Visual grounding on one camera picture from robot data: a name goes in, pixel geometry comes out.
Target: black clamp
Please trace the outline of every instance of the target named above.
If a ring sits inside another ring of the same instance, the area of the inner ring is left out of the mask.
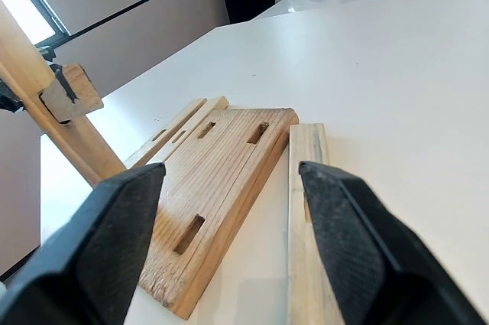
[[[16,113],[24,110],[24,103],[0,79],[0,109]]]

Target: rectangular slot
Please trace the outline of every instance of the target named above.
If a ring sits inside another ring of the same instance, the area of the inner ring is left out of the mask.
[[[262,122],[254,131],[253,135],[248,139],[248,143],[257,144],[263,133],[267,130],[268,126],[268,122]]]
[[[307,223],[311,223],[311,212],[309,211],[309,204],[307,203],[306,193],[304,193],[304,218]]]
[[[215,122],[210,122],[209,124],[206,125],[206,127],[200,132],[199,136],[197,136],[198,139],[202,139],[204,136],[207,135],[208,132],[210,132],[211,128],[215,126]]]
[[[151,139],[151,141],[156,141],[156,139],[158,139],[164,132],[166,131],[166,129],[164,128],[163,130],[161,130],[160,132],[158,132],[154,138]]]
[[[204,224],[204,221],[205,221],[205,219],[203,217],[201,217],[199,214],[197,214],[192,219],[192,222],[187,227],[182,238],[180,239],[178,244],[175,246],[175,249],[173,249],[178,255],[183,255],[183,253],[188,249],[188,247],[190,246],[190,243],[193,241],[193,238],[196,236],[200,227],[202,227],[202,224]]]
[[[185,134],[185,131],[186,130],[182,130],[181,132],[179,132],[178,135],[175,137],[175,139],[172,140],[171,142],[176,143],[178,141],[178,139],[180,139],[182,137],[182,135]]]

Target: window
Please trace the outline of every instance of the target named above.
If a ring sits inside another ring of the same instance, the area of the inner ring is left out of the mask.
[[[42,0],[2,0],[32,44],[45,45],[64,37]]]

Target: wood grain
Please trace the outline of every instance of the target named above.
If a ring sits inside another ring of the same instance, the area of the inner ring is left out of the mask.
[[[206,104],[206,98],[194,99],[167,125],[158,130],[125,162],[127,168],[144,166],[195,113]]]
[[[176,315],[192,313],[297,122],[292,109],[212,111],[167,159],[140,285]]]
[[[161,149],[150,159],[149,163],[165,162],[172,153],[187,139],[187,137],[199,126],[202,121],[209,115],[211,111],[222,110],[228,107],[229,101],[225,97],[217,97],[210,99],[199,111],[195,113],[176,133],[179,138],[174,138],[171,143],[166,143]]]
[[[343,324],[319,257],[298,172],[301,161],[328,164],[324,125],[291,126],[289,151],[288,324]]]
[[[44,105],[58,122],[76,119],[104,106],[85,70],[79,64],[63,66],[62,73],[75,93],[76,99],[72,101],[61,83],[54,77],[51,84],[40,95]]]
[[[39,100],[39,93],[53,81],[53,71],[2,1],[0,23],[0,78],[34,121],[92,186],[124,171],[124,164],[85,116],[61,125]]]

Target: wooden leg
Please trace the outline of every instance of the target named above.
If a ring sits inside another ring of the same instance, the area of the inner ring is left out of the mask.
[[[85,116],[62,125],[39,100],[39,93],[54,79],[53,71],[2,1],[0,23],[0,78],[34,121],[92,186],[124,171],[124,164]]]

